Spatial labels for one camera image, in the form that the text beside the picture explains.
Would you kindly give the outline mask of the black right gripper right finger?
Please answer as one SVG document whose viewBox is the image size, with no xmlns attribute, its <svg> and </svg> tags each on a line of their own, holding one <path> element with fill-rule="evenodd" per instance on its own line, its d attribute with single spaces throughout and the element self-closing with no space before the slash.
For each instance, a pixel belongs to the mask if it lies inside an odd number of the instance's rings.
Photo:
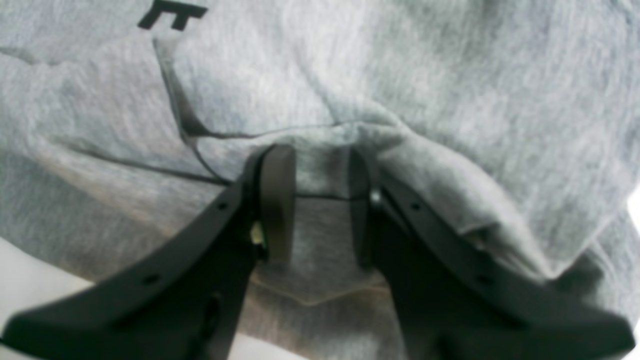
<svg viewBox="0 0 640 360">
<path fill-rule="evenodd" d="M 494 262 L 372 155 L 349 150 L 354 254 L 388 283 L 410 360 L 617 360 L 636 345 L 621 316 Z"/>
</svg>

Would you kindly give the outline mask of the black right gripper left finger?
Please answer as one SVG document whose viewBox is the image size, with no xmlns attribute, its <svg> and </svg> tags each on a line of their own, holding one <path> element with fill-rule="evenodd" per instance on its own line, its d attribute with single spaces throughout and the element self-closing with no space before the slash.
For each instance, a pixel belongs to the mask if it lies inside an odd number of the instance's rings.
<svg viewBox="0 0 640 360">
<path fill-rule="evenodd" d="M 291 259 L 296 155 L 254 152 L 242 175 L 144 259 L 10 317 L 2 342 L 42 360 L 225 360 L 251 273 Z"/>
</svg>

